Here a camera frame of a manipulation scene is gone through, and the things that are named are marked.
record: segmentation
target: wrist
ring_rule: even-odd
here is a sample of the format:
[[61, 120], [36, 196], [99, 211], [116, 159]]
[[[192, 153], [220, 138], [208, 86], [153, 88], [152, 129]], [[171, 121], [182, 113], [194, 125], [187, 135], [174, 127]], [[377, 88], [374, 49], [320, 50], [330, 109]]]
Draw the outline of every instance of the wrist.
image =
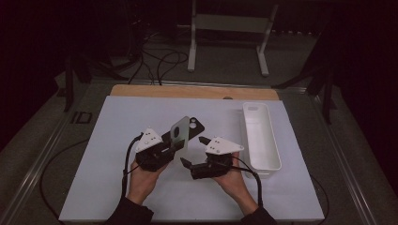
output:
[[144, 200], [146, 199], [146, 196], [144, 196], [142, 194], [129, 193], [127, 195], [127, 199], [129, 199], [133, 203], [136, 203], [136, 204], [139, 204], [139, 205], [143, 205]]
[[247, 191], [232, 197], [244, 216], [254, 213], [258, 208], [258, 204], [253, 199], [252, 195]]

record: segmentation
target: metal frame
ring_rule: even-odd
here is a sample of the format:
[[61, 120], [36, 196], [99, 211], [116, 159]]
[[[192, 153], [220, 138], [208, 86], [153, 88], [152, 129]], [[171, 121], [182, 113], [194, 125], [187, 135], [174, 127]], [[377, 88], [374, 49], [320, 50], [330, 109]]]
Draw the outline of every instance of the metal frame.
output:
[[333, 129], [325, 122], [324, 116], [322, 114], [321, 105], [322, 102], [319, 96], [311, 97], [309, 96], [314, 110], [317, 115], [317, 119], [322, 125], [324, 132], [327, 134], [331, 145], [333, 146], [333, 152], [337, 165], [342, 173], [343, 179], [348, 187], [348, 190], [351, 194], [352, 200], [357, 207], [358, 213], [360, 214], [360, 218], [362, 219], [363, 224], [377, 224], [375, 220], [375, 216], [366, 201], [366, 198], [360, 188], [360, 184], [355, 178], [354, 173], [349, 166], [349, 163], [344, 155], [344, 151], [342, 146], [337, 141], [336, 135], [334, 134]]
[[278, 5], [272, 7], [269, 18], [254, 17], [234, 17], [221, 15], [206, 15], [196, 13], [196, 0], [192, 0], [192, 16], [191, 16], [191, 47], [188, 59], [188, 71], [195, 71], [196, 62], [196, 30], [222, 30], [222, 31], [240, 31], [264, 34], [263, 42], [257, 46], [256, 52], [258, 63], [261, 69], [261, 75], [267, 77], [269, 75], [264, 50], [267, 46], [269, 35], [271, 33], [273, 21], [275, 19]]
[[73, 112], [75, 112], [75, 110], [79, 106], [79, 103], [84, 94], [85, 90], [77, 97], [76, 101], [71, 103], [69, 111], [64, 112], [53, 133], [51, 134], [49, 140], [46, 142], [35, 162], [26, 173], [3, 215], [1, 215], [1, 225], [13, 224], [15, 222], [15, 219], [18, 218], [18, 215], [23, 210], [23, 206], [29, 199], [30, 194], [32, 193], [33, 189], [36, 186], [36, 183], [41, 177], [46, 163], [50, 160], [50, 157], [55, 152], [55, 149], [64, 132], [65, 126], [69, 124], [70, 118], [72, 118]]

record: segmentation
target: black sleeve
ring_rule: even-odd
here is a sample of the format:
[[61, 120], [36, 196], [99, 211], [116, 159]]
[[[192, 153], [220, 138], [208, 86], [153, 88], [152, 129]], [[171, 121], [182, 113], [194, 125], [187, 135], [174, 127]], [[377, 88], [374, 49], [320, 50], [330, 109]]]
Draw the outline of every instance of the black sleeve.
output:
[[254, 213], [249, 214], [241, 220], [244, 225], [252, 224], [265, 224], [265, 225], [275, 225], [277, 222], [275, 219], [267, 212], [263, 207], [258, 207]]
[[138, 205], [127, 198], [123, 198], [114, 213], [104, 223], [105, 225], [149, 224], [153, 212], [145, 206]]

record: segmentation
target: white tray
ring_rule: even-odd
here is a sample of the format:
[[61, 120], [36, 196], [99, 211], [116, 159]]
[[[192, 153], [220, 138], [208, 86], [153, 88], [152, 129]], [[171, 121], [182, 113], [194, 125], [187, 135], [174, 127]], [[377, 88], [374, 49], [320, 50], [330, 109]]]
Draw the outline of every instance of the white tray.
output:
[[[242, 139], [247, 141], [248, 146], [244, 151], [243, 160], [260, 178], [268, 178], [282, 167], [268, 106], [264, 103], [245, 102], [243, 114], [243, 129], [246, 129], [246, 132], [243, 130]], [[249, 172], [246, 172], [246, 175], [253, 178]]]

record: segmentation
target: table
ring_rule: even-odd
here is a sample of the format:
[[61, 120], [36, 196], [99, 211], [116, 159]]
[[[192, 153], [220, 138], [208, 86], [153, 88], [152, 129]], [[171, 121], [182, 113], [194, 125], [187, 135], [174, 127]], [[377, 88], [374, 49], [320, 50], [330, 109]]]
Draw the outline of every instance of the table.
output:
[[[234, 100], [222, 100], [224, 97]], [[324, 216], [293, 129], [274, 90], [140, 85], [117, 85], [107, 97], [60, 219], [103, 221], [112, 214], [120, 195], [127, 146], [146, 126], [163, 133], [182, 115], [195, 115], [206, 127], [201, 135], [220, 135], [240, 143], [239, 107], [246, 101], [266, 102], [269, 106], [283, 164], [280, 171], [262, 181], [266, 209], [278, 220], [322, 219]], [[187, 159], [194, 164], [203, 162], [206, 158], [203, 147], [198, 140], [191, 140]], [[248, 190], [256, 196], [255, 181], [244, 178]], [[145, 205], [155, 211], [154, 221], [242, 218], [236, 203], [214, 181], [193, 181], [189, 171], [177, 160], [162, 173]]]

